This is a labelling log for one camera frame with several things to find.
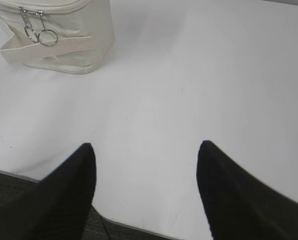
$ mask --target metal ring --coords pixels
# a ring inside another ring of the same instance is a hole
[[[28,30],[31,30],[31,31],[33,32],[33,34],[34,34],[34,36],[36,37],[37,40],[34,40],[34,39],[30,36]],[[29,38],[32,42],[34,42],[35,44],[37,44],[37,43],[39,42],[39,36],[37,35],[37,33],[34,31],[34,29],[33,29],[31,26],[25,26],[25,27],[24,27],[24,31],[25,31],[25,33],[27,34],[28,38]]]
[[[41,34],[42,34],[42,33],[47,33],[47,32],[51,32],[51,33],[55,36],[54,42],[52,42],[51,44],[44,43],[44,42],[42,42],[41,39],[40,39]],[[58,37],[57,33],[56,33],[55,31],[51,30],[51,29],[43,29],[43,30],[39,33],[39,35],[38,35],[38,41],[40,42],[40,44],[42,44],[42,45],[44,45],[44,46],[46,46],[46,47],[53,47],[55,44],[57,44],[58,40],[59,40],[59,37]]]

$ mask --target floor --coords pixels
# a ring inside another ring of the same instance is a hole
[[[0,205],[25,192],[36,183],[0,174]],[[112,224],[92,207],[82,240],[165,240],[142,231]]]

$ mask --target white table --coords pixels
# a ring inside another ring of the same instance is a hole
[[[298,6],[113,0],[112,13],[116,47],[94,73],[0,56],[0,172],[38,181],[91,142],[104,217],[210,240],[195,177],[209,139],[298,201]]]

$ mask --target white bag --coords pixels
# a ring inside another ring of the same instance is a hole
[[[0,0],[10,64],[72,74],[94,71],[114,42],[109,0]]]

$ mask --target zipper pull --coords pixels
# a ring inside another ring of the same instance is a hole
[[[37,44],[39,42],[39,37],[37,35],[37,33],[34,31],[32,24],[30,22],[30,19],[27,15],[27,10],[23,9],[22,7],[20,7],[20,14],[21,17],[24,21],[25,27],[24,27],[24,31],[27,34],[28,38],[34,42],[35,44]]]
[[[36,13],[36,15],[40,16],[40,20],[41,20],[43,28],[44,28],[38,35],[38,41],[40,42],[40,44],[42,44],[46,47],[53,47],[55,44],[57,44],[58,39],[59,39],[57,33],[55,31],[45,27],[45,24],[43,21],[44,13],[42,11],[38,11]],[[48,40],[46,40],[46,41],[41,40],[42,35],[44,35],[44,38],[48,39]]]

